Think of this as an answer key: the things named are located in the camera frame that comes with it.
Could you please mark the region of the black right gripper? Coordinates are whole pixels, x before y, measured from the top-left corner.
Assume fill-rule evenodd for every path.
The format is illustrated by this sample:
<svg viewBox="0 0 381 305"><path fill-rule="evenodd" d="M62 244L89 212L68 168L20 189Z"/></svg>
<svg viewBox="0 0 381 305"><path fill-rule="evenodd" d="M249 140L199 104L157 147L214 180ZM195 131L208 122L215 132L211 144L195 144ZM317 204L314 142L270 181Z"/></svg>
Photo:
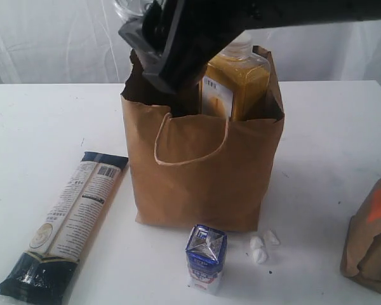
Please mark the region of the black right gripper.
<svg viewBox="0 0 381 305"><path fill-rule="evenodd" d="M203 77L207 63L247 29L266 27L270 1L154 1L118 34L134 49L156 89L177 93Z"/></svg>

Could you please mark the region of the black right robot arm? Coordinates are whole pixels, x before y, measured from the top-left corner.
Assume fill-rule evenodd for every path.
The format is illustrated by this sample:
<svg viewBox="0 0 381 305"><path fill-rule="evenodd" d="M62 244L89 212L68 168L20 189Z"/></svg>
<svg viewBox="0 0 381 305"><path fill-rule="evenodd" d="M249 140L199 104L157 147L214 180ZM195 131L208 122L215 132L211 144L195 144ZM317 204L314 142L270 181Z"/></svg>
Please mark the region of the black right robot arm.
<svg viewBox="0 0 381 305"><path fill-rule="evenodd" d="M153 1L142 22L156 56L143 75L164 93L196 84L205 65L242 32L381 19L381 1Z"/></svg>

